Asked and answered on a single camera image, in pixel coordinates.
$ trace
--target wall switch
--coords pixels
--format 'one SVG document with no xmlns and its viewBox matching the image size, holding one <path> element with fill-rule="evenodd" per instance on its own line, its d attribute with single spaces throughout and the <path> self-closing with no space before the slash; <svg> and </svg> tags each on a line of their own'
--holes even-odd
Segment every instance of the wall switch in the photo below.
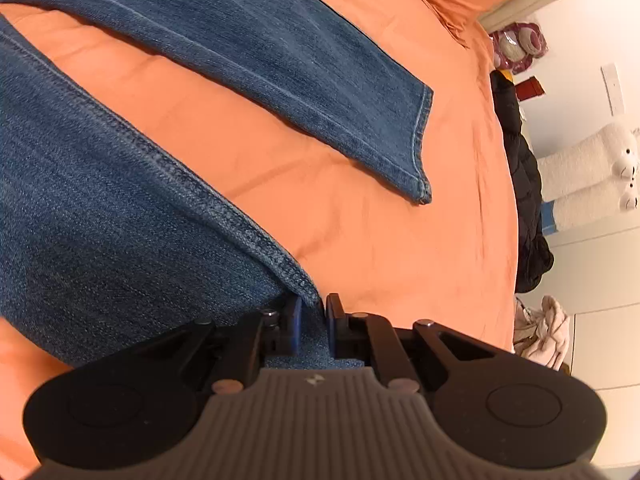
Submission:
<svg viewBox="0 0 640 480">
<path fill-rule="evenodd" d="M 607 87 L 609 95 L 609 107 L 611 115 L 622 115 L 625 113 L 625 102 L 622 98 L 622 86 L 620 86 L 620 78 L 618 77 L 618 69 L 615 63 L 609 63 L 600 67 L 604 78 L 604 85 Z"/>
</svg>

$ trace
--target orange bedsheet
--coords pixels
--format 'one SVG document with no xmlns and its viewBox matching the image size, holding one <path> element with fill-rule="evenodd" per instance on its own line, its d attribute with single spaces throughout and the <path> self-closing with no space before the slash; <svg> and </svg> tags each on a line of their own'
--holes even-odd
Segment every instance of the orange bedsheet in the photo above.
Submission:
<svg viewBox="0 0 640 480">
<path fill-rule="evenodd" d="M 339 292 L 348 311 L 382 314 L 396 326 L 427 317 L 509 349 L 517 221 L 486 34 L 471 27 L 463 48 L 423 0 L 323 1 L 433 88 L 422 148 L 431 205 L 412 205 L 253 102 L 123 38 L 56 10 L 0 4 L 0 12 L 80 86 L 270 232 L 322 296 Z M 12 366 L 30 365 L 20 364 L 16 345 L 14 338 L 0 346 L 3 383 Z M 57 369 L 33 373 L 42 382 Z M 0 404 L 21 410 L 37 384 L 9 399 L 3 392 Z M 19 428 L 0 431 L 0 442 L 24 446 L 24 436 L 12 440 Z M 17 456 L 24 466 L 25 455 Z M 15 478 L 1 455 L 0 476 Z"/>
<path fill-rule="evenodd" d="M 22 430 L 22 409 L 42 383 L 68 370 L 0 318 L 0 478 L 22 478 L 38 465 Z"/>
</svg>

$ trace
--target white plush toy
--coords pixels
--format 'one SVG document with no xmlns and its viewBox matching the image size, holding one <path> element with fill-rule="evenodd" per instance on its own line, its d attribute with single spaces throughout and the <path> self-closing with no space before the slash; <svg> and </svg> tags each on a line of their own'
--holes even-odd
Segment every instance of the white plush toy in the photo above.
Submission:
<svg viewBox="0 0 640 480">
<path fill-rule="evenodd" d="M 609 177 L 595 186 L 561 196 L 553 203 L 556 230 L 565 231 L 638 208 L 637 180 Z"/>
<path fill-rule="evenodd" d="M 638 140 L 625 121 L 607 124 L 599 132 L 561 152 L 540 158 L 542 200 L 551 202 L 614 177 L 631 181 L 638 170 Z"/>
</svg>

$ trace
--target black jacket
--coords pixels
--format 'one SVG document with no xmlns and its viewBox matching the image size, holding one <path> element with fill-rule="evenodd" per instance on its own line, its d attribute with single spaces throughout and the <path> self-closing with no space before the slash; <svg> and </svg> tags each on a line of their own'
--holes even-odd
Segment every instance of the black jacket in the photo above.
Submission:
<svg viewBox="0 0 640 480">
<path fill-rule="evenodd" d="M 522 120 L 513 83 L 495 70 L 491 73 L 491 89 L 518 207 L 516 292 L 529 292 L 554 264 L 554 256 L 542 235 L 542 181 L 536 158 L 520 133 Z"/>
</svg>

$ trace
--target white cabinet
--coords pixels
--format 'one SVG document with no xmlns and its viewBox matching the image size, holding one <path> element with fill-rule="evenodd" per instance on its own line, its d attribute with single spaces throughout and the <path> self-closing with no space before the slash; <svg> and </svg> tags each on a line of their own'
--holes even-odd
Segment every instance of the white cabinet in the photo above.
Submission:
<svg viewBox="0 0 640 480">
<path fill-rule="evenodd" d="M 607 429 L 593 463 L 620 467 L 640 462 L 640 384 L 598 392 L 607 409 Z"/>
<path fill-rule="evenodd" d="M 594 390 L 640 384 L 640 304 L 578 314 L 574 324 L 574 377 Z"/>
<path fill-rule="evenodd" d="M 575 244 L 592 238 L 599 238 L 620 231 L 628 231 L 640 227 L 640 210 L 628 211 L 622 215 L 610 216 L 597 222 L 569 229 L 561 233 L 554 233 L 546 237 L 549 247 Z"/>
<path fill-rule="evenodd" d="M 640 228 L 552 248 L 553 268 L 522 295 L 527 306 L 551 294 L 569 314 L 640 303 Z"/>
</svg>

